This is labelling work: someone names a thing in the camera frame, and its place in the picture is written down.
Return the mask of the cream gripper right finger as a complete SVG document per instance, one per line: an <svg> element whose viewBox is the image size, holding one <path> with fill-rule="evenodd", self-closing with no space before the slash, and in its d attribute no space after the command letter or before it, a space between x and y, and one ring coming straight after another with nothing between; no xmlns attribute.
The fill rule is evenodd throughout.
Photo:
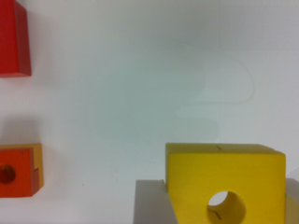
<svg viewBox="0 0 299 224"><path fill-rule="evenodd" d="M299 224L299 182L286 179L285 224Z"/></svg>

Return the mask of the cream gripper left finger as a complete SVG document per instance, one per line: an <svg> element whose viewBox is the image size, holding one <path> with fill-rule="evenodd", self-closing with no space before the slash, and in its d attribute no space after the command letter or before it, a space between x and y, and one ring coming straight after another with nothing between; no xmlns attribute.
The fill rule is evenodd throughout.
<svg viewBox="0 0 299 224"><path fill-rule="evenodd" d="M135 182L133 224L178 224L163 180Z"/></svg>

